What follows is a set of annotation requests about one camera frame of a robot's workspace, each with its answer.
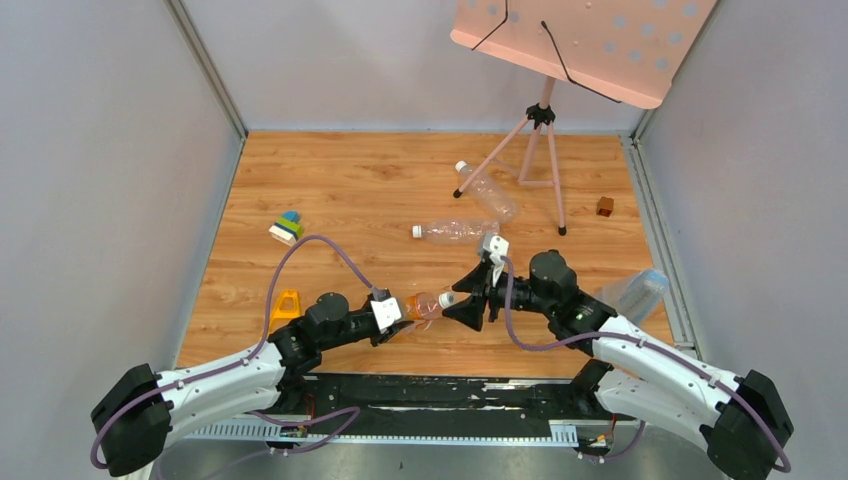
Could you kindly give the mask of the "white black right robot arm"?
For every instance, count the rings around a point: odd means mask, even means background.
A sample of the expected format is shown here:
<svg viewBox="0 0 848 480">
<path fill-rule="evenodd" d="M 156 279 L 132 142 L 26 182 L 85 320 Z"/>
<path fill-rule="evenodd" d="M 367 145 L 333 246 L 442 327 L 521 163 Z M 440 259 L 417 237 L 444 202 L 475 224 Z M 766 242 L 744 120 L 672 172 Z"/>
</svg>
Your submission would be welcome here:
<svg viewBox="0 0 848 480">
<path fill-rule="evenodd" d="M 589 356 L 571 390 L 584 417 L 603 410 L 660 427 L 702 449 L 731 479 L 788 473 L 785 446 L 794 426 L 771 378 L 696 361 L 659 341 L 611 306 L 581 290 L 556 250 L 534 255 L 526 278 L 511 260 L 483 253 L 454 285 L 465 300 L 445 317 L 479 331 L 505 315 L 511 340 L 527 351 L 561 346 Z"/>
</svg>

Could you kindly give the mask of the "orange label plastic bottle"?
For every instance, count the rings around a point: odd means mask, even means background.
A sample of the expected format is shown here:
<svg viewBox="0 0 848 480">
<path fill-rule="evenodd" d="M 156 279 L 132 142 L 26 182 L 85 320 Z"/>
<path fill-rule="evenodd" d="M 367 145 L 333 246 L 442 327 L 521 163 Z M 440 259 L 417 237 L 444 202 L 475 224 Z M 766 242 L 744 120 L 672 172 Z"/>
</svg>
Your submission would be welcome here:
<svg viewBox="0 0 848 480">
<path fill-rule="evenodd" d="M 442 311 L 438 304 L 438 296 L 441 293 L 420 292 L 403 300 L 400 304 L 405 320 L 411 321 L 411 326 L 402 330 L 399 335 L 423 332 L 430 328 L 432 323 L 442 317 Z"/>
</svg>

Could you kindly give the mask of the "white bottle cap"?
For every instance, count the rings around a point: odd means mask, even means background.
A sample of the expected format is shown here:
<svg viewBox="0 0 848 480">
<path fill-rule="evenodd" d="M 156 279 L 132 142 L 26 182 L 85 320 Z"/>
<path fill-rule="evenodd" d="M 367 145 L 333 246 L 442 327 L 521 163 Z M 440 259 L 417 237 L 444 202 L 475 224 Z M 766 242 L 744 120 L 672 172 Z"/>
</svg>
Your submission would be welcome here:
<svg viewBox="0 0 848 480">
<path fill-rule="evenodd" d="M 453 292 L 443 292 L 438 296 L 438 304 L 441 309 L 446 309 L 456 303 L 456 296 Z"/>
</svg>

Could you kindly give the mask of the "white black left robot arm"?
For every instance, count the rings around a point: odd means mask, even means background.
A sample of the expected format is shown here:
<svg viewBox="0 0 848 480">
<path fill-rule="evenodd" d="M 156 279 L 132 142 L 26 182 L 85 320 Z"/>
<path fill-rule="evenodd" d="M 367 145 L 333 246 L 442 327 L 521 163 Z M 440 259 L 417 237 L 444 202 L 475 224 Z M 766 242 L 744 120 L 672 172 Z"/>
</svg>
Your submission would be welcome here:
<svg viewBox="0 0 848 480">
<path fill-rule="evenodd" d="M 296 412 L 306 400 L 300 379 L 321 364 L 323 352 L 361 340 L 377 346 L 411 323 L 395 297 L 369 297 L 353 310 L 343 295 L 326 293 L 248 350 L 184 369 L 132 367 L 90 414 L 92 464 L 120 477 L 207 425 L 272 406 Z"/>
</svg>

